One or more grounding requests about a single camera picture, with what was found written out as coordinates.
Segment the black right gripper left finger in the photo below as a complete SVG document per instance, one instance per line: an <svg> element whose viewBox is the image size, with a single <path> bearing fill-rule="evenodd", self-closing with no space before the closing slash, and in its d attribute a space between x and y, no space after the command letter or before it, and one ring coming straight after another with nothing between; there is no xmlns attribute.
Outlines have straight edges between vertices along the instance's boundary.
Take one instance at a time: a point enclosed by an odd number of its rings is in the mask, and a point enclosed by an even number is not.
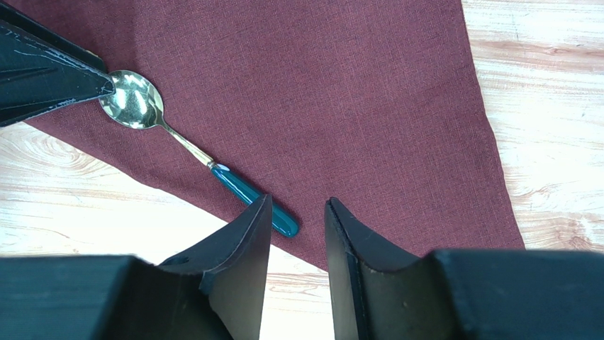
<svg viewBox="0 0 604 340"><path fill-rule="evenodd" d="M131 255L1 260L2 339L258 339L272 198L153 265Z"/></svg>

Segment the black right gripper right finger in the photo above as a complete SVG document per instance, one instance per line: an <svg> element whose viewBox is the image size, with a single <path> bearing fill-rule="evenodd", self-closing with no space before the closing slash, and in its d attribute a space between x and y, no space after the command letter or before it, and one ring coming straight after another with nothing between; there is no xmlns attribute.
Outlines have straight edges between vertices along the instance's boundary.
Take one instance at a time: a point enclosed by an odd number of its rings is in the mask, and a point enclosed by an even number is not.
<svg viewBox="0 0 604 340"><path fill-rule="evenodd" d="M436 249L419 257L325 204L336 339L602 339L603 255Z"/></svg>

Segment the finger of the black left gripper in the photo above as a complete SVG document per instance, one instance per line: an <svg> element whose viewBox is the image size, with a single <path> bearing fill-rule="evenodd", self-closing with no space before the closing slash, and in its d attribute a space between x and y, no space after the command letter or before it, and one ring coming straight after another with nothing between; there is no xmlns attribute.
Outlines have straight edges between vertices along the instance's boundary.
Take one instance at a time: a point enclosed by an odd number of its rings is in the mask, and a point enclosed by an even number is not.
<svg viewBox="0 0 604 340"><path fill-rule="evenodd" d="M100 57L1 3L1 126L115 92Z"/></svg>

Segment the gold spoon green handle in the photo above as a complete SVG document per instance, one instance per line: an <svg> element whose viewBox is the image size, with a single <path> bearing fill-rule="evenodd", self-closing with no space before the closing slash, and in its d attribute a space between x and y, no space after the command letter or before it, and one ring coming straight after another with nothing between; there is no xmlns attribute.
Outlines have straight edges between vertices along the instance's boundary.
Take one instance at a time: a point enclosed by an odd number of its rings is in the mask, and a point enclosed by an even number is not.
<svg viewBox="0 0 604 340"><path fill-rule="evenodd" d="M210 155L172 129L164 119L164 104L155 85L141 74L129 70L116 70L108 74L115 93L99 99L106 114L117 123L136 130L156 126L164 128L193 157L238 199L251 205L262 193L249 181L227 166L216 162Z"/></svg>

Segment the dark red cloth napkin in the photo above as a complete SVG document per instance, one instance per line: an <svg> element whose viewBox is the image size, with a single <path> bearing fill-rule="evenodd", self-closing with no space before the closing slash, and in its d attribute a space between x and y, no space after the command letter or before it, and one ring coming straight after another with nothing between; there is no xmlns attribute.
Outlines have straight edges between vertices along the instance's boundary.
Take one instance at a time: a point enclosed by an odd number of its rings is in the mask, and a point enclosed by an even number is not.
<svg viewBox="0 0 604 340"><path fill-rule="evenodd" d="M300 223L324 204L422 256L521 249L460 1L14 1L160 90L166 121Z"/></svg>

